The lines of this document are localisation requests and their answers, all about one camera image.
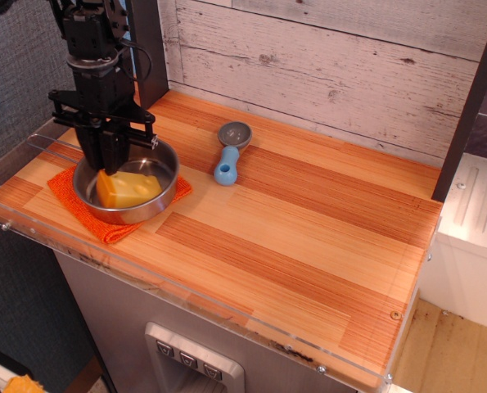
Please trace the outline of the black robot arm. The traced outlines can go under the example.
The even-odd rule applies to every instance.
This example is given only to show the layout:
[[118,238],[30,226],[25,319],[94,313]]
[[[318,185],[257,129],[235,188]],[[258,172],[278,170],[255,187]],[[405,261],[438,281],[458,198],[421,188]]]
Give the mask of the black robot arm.
[[154,149],[154,115],[135,101],[128,13],[117,1],[53,1],[53,15],[66,41],[66,62],[75,89],[52,90],[58,124],[76,131],[89,165],[115,174],[129,158],[131,146]]

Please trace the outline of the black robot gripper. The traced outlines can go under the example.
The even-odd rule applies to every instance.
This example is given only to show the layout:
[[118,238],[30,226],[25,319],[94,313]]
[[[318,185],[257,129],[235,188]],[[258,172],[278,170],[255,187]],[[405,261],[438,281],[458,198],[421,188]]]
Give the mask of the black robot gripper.
[[49,92],[52,115],[57,123],[75,128],[83,154],[94,170],[115,174],[129,158],[129,144],[156,147],[155,116],[134,99],[137,79],[132,64],[70,61],[68,65],[75,88]]

